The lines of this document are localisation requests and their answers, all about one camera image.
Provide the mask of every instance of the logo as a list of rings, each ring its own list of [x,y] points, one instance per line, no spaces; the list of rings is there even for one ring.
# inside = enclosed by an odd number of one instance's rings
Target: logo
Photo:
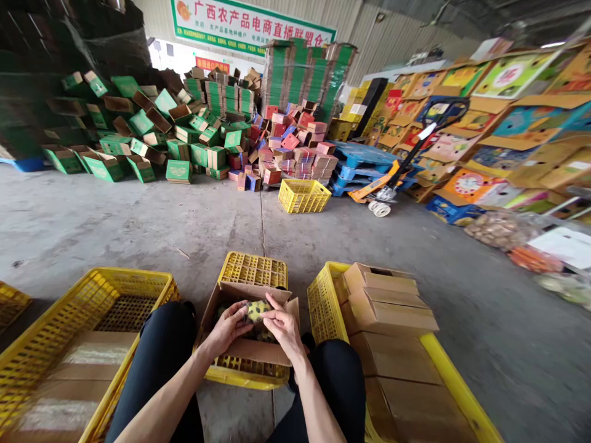
[[[509,65],[492,82],[494,88],[504,88],[517,80],[525,70],[525,63]]]
[[[189,12],[188,6],[180,0],[177,3],[177,12],[186,22],[188,22],[189,18],[191,18],[191,13]]]

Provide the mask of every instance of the banner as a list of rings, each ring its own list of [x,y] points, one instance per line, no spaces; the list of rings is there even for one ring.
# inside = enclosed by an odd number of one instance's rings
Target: banner
[[[212,71],[218,68],[221,72],[230,74],[229,64],[210,60],[209,58],[195,57],[195,66],[205,71]]]
[[[171,0],[177,37],[265,56],[272,39],[302,38],[308,46],[331,43],[336,30],[231,0]]]

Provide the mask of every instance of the pallet jack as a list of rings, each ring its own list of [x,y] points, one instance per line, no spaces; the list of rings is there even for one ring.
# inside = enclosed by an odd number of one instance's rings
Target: pallet jack
[[[402,185],[402,178],[412,171],[412,160],[421,150],[428,137],[435,131],[444,129],[461,120],[469,107],[470,99],[468,97],[442,97],[431,102],[420,119],[423,131],[418,135],[419,141],[402,161],[402,164],[399,164],[398,160],[394,160],[388,174],[364,188],[351,191],[348,194],[357,203],[369,202],[369,210],[376,217],[388,215],[392,210],[391,205],[396,203],[394,198],[398,187]]]

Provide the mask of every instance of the knee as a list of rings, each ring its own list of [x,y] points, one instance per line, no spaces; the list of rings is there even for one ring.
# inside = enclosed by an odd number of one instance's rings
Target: knee
[[[361,359],[357,352],[346,341],[333,339],[320,343],[319,350],[328,358],[329,361],[338,362],[338,364],[348,365],[349,367],[358,367],[361,370]]]

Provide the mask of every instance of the warehouse wall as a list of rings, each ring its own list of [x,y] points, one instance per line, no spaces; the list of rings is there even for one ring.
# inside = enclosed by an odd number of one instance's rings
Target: warehouse wall
[[[433,11],[438,7],[435,2],[420,1],[426,8]],[[360,51],[347,81],[354,86],[359,84],[365,74],[378,72],[392,63],[407,60],[415,52],[429,50],[435,44],[442,46],[447,59],[454,60],[457,57],[472,54],[480,41],[486,38],[469,23],[465,24],[465,29],[462,30],[464,36],[460,37],[442,26],[421,28],[424,22],[389,11],[384,11],[386,17],[381,23],[375,23],[377,14],[383,10],[363,0],[244,0],[244,2],[336,29],[338,41],[350,42]],[[231,58],[261,62],[257,57],[176,38],[170,0],[135,0],[135,4],[143,10],[147,37],[183,42],[188,46],[210,50]]]

